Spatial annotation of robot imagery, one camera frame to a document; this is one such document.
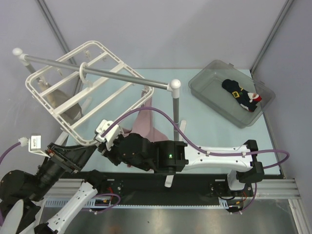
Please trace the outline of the white plastic clip hanger frame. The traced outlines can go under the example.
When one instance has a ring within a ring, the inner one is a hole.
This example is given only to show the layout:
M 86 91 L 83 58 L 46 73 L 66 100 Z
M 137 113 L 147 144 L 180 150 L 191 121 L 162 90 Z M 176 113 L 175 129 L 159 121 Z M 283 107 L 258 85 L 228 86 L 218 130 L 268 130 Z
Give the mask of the white plastic clip hanger frame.
M 25 86 L 33 98 L 79 145 L 95 145 L 102 120 L 115 121 L 154 93 L 142 75 L 95 40 L 57 60 L 13 53 L 31 73 Z

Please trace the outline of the navy Santa sock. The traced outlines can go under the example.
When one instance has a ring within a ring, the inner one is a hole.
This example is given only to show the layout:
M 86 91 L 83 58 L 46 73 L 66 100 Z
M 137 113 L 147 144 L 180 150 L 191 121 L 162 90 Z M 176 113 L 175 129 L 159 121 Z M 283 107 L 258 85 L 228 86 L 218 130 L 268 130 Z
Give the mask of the navy Santa sock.
M 254 112 L 257 108 L 257 104 L 262 100 L 262 97 L 257 93 L 251 93 L 243 90 L 241 93 L 240 105 L 249 112 Z

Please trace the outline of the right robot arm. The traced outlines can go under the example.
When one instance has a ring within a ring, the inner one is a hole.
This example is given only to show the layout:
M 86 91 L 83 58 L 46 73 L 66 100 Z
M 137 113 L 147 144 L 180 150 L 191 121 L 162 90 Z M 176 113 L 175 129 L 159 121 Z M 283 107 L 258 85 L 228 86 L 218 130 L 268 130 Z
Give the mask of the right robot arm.
M 251 140 L 238 148 L 205 148 L 183 141 L 151 142 L 134 133 L 98 134 L 95 139 L 100 142 L 99 151 L 116 166 L 124 163 L 165 176 L 196 168 L 229 169 L 225 183 L 229 195 L 264 178 L 263 164 L 256 159 L 256 142 Z

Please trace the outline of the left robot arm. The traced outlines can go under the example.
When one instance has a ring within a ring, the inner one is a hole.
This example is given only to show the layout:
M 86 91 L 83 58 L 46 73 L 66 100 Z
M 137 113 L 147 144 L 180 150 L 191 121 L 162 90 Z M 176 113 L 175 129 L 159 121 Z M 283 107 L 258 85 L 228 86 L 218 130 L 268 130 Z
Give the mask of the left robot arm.
M 96 146 L 59 146 L 54 143 L 48 145 L 45 151 L 49 158 L 43 162 L 35 175 L 22 171 L 13 171 L 5 175 L 0 183 L 1 211 L 12 208 L 18 200 L 24 202 L 22 223 L 18 227 L 28 227 L 31 220 L 39 211 L 35 202 L 41 201 L 53 185 L 65 172 L 77 173 L 86 165 Z M 102 195 L 107 191 L 107 182 L 102 180 L 98 171 L 93 170 L 84 179 L 80 188 L 70 201 L 57 214 L 35 229 L 36 233 L 59 234 L 64 231 L 83 206 L 95 195 Z

